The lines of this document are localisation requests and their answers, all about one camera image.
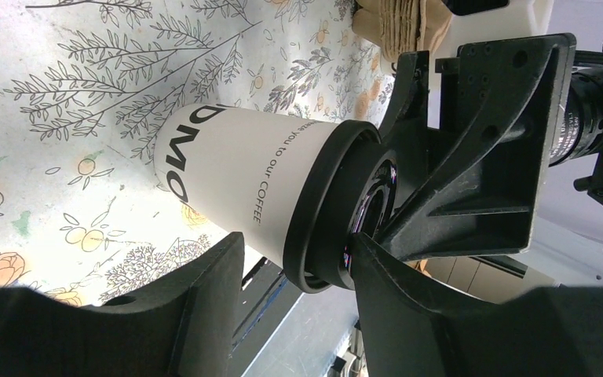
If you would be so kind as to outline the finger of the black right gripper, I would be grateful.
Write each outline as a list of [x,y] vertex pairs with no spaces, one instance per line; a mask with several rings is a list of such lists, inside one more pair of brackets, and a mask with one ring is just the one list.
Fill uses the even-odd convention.
[[403,53],[379,132],[411,172],[428,170],[429,53]]
[[525,251],[575,51],[561,33],[429,57],[428,170],[399,160],[402,190],[376,243],[402,261]]

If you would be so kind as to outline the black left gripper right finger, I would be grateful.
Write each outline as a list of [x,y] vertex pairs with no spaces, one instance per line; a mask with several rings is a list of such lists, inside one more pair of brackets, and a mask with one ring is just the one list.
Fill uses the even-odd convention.
[[350,240],[372,376],[603,376],[603,287],[537,287],[502,304]]

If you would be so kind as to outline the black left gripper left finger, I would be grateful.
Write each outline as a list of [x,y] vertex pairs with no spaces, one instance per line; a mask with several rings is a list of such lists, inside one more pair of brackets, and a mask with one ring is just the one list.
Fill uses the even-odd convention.
[[225,376],[244,256],[232,232],[102,306],[0,288],[0,376]]

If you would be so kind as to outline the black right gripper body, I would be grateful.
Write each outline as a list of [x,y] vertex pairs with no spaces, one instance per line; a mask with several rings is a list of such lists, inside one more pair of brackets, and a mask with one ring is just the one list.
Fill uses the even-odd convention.
[[552,167],[603,152],[603,52],[576,52],[556,140]]

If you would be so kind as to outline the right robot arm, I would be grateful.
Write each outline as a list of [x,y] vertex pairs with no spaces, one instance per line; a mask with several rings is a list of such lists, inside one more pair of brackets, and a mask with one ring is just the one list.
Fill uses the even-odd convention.
[[419,10],[412,31],[381,11],[383,51],[398,57],[381,131],[404,190],[377,245],[404,261],[521,253],[545,173],[584,156],[596,164],[574,189],[603,207],[603,44],[489,36],[442,57],[428,27],[447,20]]

